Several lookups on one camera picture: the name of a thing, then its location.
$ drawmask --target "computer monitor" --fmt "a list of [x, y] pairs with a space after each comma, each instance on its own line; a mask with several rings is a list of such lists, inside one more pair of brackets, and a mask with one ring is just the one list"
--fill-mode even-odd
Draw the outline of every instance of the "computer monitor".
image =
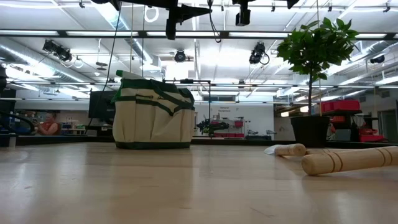
[[92, 91], [90, 95], [89, 118], [113, 119], [115, 105], [112, 103], [113, 96], [117, 91]]

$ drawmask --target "wooden tabletop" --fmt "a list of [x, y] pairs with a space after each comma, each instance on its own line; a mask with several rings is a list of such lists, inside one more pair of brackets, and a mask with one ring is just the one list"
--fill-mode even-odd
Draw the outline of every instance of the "wooden tabletop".
[[0, 151], [0, 223], [398, 223], [398, 167], [308, 177], [264, 147]]

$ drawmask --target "wooden handle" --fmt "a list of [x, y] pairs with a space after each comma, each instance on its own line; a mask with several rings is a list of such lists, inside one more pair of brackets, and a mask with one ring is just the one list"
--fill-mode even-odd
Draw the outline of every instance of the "wooden handle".
[[308, 175], [398, 165], [398, 147], [379, 147], [304, 156], [303, 170]]
[[344, 151], [349, 151], [352, 149], [309, 149], [306, 151], [306, 155], [312, 155], [312, 154], [321, 154], [321, 153], [327, 153], [327, 152], [344, 152]]
[[307, 149], [303, 144], [290, 144], [286, 146], [278, 146], [275, 148], [277, 156], [304, 156]]

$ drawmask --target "black plant pot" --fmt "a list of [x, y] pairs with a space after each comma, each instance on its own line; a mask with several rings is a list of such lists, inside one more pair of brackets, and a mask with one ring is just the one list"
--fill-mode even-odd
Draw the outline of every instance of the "black plant pot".
[[325, 147], [329, 117], [307, 116], [290, 119], [294, 136], [305, 147]]

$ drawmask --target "woman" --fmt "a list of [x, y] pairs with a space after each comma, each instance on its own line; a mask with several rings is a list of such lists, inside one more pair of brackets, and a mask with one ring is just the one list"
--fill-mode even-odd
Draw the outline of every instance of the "woman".
[[33, 124], [38, 128], [37, 132], [44, 136], [51, 136], [58, 134], [58, 124], [55, 122], [57, 114], [47, 113], [45, 115], [44, 123], [40, 124], [38, 121], [33, 121]]

